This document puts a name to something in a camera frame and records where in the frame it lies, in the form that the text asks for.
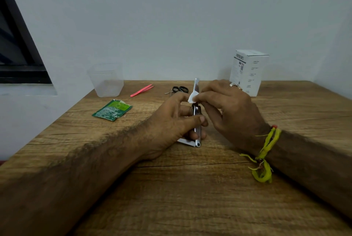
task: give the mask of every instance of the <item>green packet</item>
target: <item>green packet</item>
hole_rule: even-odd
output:
[[[102,109],[92,114],[92,116],[115,121],[117,118],[123,116],[131,108],[132,105],[128,105],[125,104],[124,101],[114,99],[105,105]]]

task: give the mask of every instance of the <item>ring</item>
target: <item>ring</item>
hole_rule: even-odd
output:
[[[236,87],[238,87],[240,90],[242,90],[242,88],[241,88],[237,83],[235,83],[235,82],[231,83],[230,86],[231,86],[231,87],[232,87],[232,86],[236,86]]]

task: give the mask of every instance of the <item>wood grain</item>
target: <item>wood grain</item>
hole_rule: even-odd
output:
[[[133,108],[115,122],[92,117],[111,98],[94,91],[0,167],[0,185],[65,158],[108,132],[150,116],[174,85],[129,95],[152,82],[126,81],[118,97]],[[270,124],[352,154],[352,101],[311,82],[262,82],[253,98]],[[72,235],[352,235],[341,215],[284,176],[256,182],[210,125],[201,148],[179,143],[120,178]]]

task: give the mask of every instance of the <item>white box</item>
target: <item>white box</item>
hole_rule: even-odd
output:
[[[236,50],[230,81],[237,83],[249,96],[257,96],[262,72],[269,55],[254,50]]]

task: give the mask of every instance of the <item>black window frame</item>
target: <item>black window frame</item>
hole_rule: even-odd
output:
[[[15,0],[0,0],[0,7],[13,36],[1,28],[0,35],[15,42],[27,62],[27,65],[0,65],[0,84],[52,84]]]

